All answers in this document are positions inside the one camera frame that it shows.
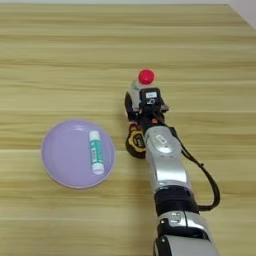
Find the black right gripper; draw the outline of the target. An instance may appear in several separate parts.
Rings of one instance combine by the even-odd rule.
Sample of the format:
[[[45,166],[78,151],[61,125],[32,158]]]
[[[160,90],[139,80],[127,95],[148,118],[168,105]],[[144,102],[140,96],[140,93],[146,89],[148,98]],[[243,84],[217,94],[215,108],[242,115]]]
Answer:
[[[147,131],[154,126],[165,126],[164,114],[169,111],[167,105],[134,110],[129,93],[125,95],[125,109],[129,122],[136,125],[142,131]]]

